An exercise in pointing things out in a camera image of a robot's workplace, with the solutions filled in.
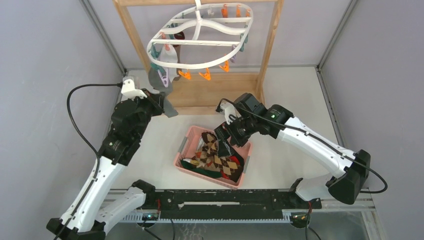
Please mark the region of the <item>dark green sock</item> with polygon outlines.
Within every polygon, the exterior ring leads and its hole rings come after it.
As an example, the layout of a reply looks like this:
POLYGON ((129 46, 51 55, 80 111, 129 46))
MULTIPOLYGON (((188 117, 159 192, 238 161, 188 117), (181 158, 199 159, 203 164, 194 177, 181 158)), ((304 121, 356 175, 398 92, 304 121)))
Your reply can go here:
POLYGON ((203 162, 199 162, 195 159, 184 158, 180 161, 180 164, 186 170, 190 170, 194 173, 198 173, 212 179, 218 179, 222 177, 220 171, 207 170, 204 168, 205 164, 203 162))

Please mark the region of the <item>white grey sock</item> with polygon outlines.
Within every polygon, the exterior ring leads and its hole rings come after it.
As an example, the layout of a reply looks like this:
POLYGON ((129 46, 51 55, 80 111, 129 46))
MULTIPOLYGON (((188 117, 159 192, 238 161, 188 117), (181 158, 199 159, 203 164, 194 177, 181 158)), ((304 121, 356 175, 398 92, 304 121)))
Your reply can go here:
POLYGON ((165 63, 178 63, 177 53, 171 44, 164 44, 158 59, 165 63))

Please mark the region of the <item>white round clip hanger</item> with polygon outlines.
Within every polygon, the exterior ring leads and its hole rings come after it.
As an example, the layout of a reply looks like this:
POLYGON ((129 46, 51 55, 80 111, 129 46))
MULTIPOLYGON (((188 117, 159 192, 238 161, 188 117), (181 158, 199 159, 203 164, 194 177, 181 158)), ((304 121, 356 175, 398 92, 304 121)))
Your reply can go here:
POLYGON ((149 41, 146 51, 150 65, 155 69, 165 87, 176 77, 176 69, 181 77, 190 80, 191 70, 202 70, 199 75, 206 80, 211 79, 209 68, 218 66, 224 72, 229 72, 230 63, 235 62, 236 55, 245 50, 248 43, 249 32, 254 21, 252 9, 243 3, 208 3, 202 4, 195 1, 195 5, 171 18, 149 41), (228 36, 236 36, 238 40, 202 40, 200 39, 203 28, 215 30, 228 36), (183 32, 184 40, 174 38, 174 34, 183 32), (201 63, 169 63, 159 60, 161 50, 165 44, 202 46, 202 47, 228 47, 230 49, 224 56, 201 63))

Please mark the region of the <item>taupe striped cuff sock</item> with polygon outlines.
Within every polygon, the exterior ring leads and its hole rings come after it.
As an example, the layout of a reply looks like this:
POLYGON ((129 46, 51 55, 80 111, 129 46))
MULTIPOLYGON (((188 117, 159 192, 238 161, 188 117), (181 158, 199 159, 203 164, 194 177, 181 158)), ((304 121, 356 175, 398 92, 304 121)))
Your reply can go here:
MULTIPOLYGON (((184 32, 183 32, 183 31, 180 31, 179 33, 175 33, 175 34, 173 35, 173 37, 174 37, 176 40, 184 40, 184 39, 185 39, 185 34, 184 34, 184 32)), ((175 52, 176 52, 176 55, 177 55, 177 62, 178 62, 178 63, 180 63, 180 62, 181 62, 181 45, 173 44, 172 46, 174 47, 175 52)), ((176 82, 176 81, 179 81, 179 80, 180 80, 181 75, 179 74, 179 71, 181 71, 181 70, 182 70, 181 68, 177 68, 177 69, 175 70, 176 77, 174 77, 174 78, 173 78, 173 81, 174 81, 174 82, 176 82)))

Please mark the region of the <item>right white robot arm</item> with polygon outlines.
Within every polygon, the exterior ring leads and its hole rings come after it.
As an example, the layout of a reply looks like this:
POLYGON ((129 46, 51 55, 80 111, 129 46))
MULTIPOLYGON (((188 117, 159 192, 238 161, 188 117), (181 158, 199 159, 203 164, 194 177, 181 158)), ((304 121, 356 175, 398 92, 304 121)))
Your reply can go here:
POLYGON ((298 178, 292 184, 289 203, 293 207, 302 208, 308 201, 324 197, 347 205, 355 203, 370 172, 371 156, 365 150, 354 152, 331 142, 290 110, 278 104, 267 108, 251 93, 235 101, 222 98, 216 112, 225 117, 214 130, 220 157, 234 154, 234 147, 243 147, 259 133, 298 148, 328 171, 314 178, 298 178))

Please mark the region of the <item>pink plastic basket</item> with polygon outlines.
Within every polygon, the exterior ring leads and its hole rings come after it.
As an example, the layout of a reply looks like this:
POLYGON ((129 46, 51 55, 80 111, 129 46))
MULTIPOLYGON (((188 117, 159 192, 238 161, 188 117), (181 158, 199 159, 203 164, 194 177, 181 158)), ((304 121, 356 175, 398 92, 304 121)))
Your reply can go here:
POLYGON ((195 156, 195 150, 198 150, 200 148, 201 143, 201 134, 209 132, 212 133, 211 130, 202 128, 199 126, 191 126, 188 129, 188 132, 186 136, 184 137, 179 150, 177 151, 176 157, 173 161, 173 165, 182 173, 185 173, 187 175, 197 177, 200 179, 203 179, 205 181, 224 186, 226 188, 230 188, 233 190, 239 189, 244 181, 246 171, 247 171, 247 165, 250 160, 251 152, 252 152, 252 143, 248 141, 243 147, 234 147, 234 150, 243 158, 244 165, 242 168, 241 176, 237 181, 231 181, 230 179, 226 179, 225 177, 219 177, 219 178, 212 178, 209 176, 206 176, 204 174, 196 173, 192 170, 189 170, 187 168, 184 168, 181 164, 181 160, 188 159, 189 157, 195 156))

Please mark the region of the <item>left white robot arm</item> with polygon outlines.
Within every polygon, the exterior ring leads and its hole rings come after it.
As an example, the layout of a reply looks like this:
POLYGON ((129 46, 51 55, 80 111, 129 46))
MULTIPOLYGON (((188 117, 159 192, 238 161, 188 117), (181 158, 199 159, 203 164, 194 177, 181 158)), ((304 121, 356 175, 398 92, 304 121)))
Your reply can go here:
POLYGON ((110 130, 96 153, 96 163, 84 186, 67 211, 46 225, 55 239, 104 240, 129 212, 140 206, 149 209, 155 205, 155 187, 137 180, 122 197, 101 207, 111 186, 139 149, 151 118, 164 113, 162 94, 146 89, 142 92, 144 96, 129 98, 115 106, 110 130))

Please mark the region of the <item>dark brown argyle sock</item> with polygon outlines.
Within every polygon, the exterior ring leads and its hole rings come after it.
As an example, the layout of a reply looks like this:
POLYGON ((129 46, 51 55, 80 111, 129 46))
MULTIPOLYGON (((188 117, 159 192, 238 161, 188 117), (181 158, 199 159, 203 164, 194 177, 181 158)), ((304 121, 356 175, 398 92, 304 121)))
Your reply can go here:
POLYGON ((217 137, 211 132, 202 132, 201 140, 203 144, 197 151, 207 151, 213 156, 213 165, 205 169, 220 172, 221 178, 231 180, 232 170, 236 168, 236 164, 231 162, 230 156, 218 156, 219 146, 217 137))

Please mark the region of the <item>black sock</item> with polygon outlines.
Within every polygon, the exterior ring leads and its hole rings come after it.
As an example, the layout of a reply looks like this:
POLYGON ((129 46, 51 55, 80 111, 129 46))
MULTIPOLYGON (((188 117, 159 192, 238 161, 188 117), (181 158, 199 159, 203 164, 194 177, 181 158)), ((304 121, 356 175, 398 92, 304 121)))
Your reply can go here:
POLYGON ((237 152, 235 151, 232 156, 229 157, 231 162, 235 164, 236 168, 232 170, 230 179, 233 182, 237 182, 243 171, 245 166, 245 159, 237 152))

